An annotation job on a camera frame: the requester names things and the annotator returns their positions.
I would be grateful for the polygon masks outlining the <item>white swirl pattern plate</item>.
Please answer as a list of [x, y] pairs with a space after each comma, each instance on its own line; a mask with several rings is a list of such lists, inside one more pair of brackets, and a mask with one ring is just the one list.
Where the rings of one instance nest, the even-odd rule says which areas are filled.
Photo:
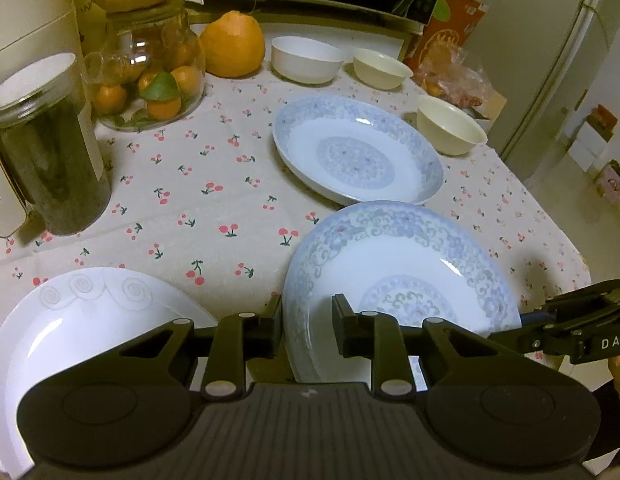
[[0, 327], [0, 469], [18, 478], [33, 465], [16, 420], [31, 387], [174, 318], [217, 324], [179, 289], [118, 268], [71, 271], [22, 298]]

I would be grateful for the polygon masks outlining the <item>blue floral plate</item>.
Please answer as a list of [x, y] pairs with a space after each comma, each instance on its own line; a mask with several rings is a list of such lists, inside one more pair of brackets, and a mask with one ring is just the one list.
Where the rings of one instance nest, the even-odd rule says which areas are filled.
[[320, 221], [299, 243], [287, 270], [283, 315], [287, 353], [298, 382], [368, 382], [366, 359], [343, 358], [331, 299], [353, 311], [392, 315], [403, 326], [444, 318], [488, 336], [520, 325], [505, 276], [456, 223], [423, 206], [366, 202]]
[[398, 200], [421, 205], [444, 184], [424, 136], [400, 117], [343, 96], [316, 94], [285, 104], [272, 136], [287, 168], [341, 205]]

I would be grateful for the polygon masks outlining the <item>white ceramic bowl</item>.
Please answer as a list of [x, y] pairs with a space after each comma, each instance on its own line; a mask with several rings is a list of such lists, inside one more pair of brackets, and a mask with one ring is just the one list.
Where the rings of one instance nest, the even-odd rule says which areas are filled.
[[278, 36], [271, 41], [272, 68], [298, 84], [328, 84], [344, 61], [342, 50], [319, 40]]

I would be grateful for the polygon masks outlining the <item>cream bowl near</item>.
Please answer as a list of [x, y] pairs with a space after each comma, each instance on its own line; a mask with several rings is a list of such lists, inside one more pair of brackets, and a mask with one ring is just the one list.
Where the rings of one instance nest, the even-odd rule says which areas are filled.
[[468, 154], [488, 141], [487, 133], [473, 118], [427, 94], [417, 100], [416, 128], [437, 152], [448, 156]]

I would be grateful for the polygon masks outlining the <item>cream bowl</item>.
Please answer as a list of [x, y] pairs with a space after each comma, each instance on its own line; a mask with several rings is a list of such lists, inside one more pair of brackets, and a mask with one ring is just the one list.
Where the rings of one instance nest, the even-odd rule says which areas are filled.
[[487, 133], [473, 118], [427, 94], [417, 100], [416, 128], [437, 152], [448, 156], [468, 154], [488, 141]]
[[377, 90], [395, 90], [413, 77], [412, 70], [403, 62], [370, 49], [354, 50], [352, 65], [360, 81]]

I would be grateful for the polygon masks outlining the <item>plastic bag of snacks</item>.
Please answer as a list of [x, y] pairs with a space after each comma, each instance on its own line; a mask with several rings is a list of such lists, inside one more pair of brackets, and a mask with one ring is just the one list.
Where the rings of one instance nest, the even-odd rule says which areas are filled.
[[466, 57], [456, 44], [438, 41], [425, 53], [415, 81], [430, 96], [456, 107], [481, 106], [492, 95], [492, 84], [482, 66], [468, 65]]

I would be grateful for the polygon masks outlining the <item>dark tea leaf jar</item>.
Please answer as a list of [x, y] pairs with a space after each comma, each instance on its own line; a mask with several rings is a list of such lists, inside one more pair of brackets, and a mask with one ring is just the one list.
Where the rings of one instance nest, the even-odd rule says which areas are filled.
[[48, 232], [90, 226], [110, 187], [78, 61], [70, 52], [41, 58], [0, 84], [0, 237], [33, 212]]

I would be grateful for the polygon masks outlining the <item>white refrigerator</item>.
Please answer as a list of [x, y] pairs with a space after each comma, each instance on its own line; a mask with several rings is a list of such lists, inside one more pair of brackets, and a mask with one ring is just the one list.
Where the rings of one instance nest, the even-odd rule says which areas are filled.
[[506, 99], [489, 144], [527, 180], [612, 47], [620, 0], [479, 1], [488, 12], [464, 48]]

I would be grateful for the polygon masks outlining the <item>cream bowl far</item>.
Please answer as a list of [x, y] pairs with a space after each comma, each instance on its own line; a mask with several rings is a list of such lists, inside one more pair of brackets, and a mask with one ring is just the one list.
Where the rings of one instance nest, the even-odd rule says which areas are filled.
[[354, 50], [352, 65], [360, 81], [377, 90], [395, 90], [413, 77], [412, 70], [403, 62], [370, 49]]

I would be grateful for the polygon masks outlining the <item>red gift box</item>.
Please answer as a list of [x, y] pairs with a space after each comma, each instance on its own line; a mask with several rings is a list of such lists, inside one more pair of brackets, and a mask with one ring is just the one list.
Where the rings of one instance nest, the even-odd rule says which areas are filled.
[[416, 70], [439, 41], [461, 47], [488, 10], [488, 4], [478, 0], [437, 0], [429, 23], [412, 38], [403, 63]]

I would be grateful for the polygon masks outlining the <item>glass jar of kumquats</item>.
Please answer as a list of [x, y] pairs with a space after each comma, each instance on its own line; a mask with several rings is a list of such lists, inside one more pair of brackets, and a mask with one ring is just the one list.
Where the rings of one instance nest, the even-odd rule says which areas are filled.
[[205, 55], [184, 0], [107, 14], [105, 42], [84, 64], [97, 120], [119, 131], [168, 125], [205, 92]]

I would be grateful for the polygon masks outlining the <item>large orange citrus on table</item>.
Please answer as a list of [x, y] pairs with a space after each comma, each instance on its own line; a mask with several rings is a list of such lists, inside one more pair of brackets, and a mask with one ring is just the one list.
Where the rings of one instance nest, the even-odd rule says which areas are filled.
[[206, 56], [206, 70], [222, 78], [240, 78], [260, 69], [266, 40], [257, 20], [229, 11], [208, 24], [198, 36]]

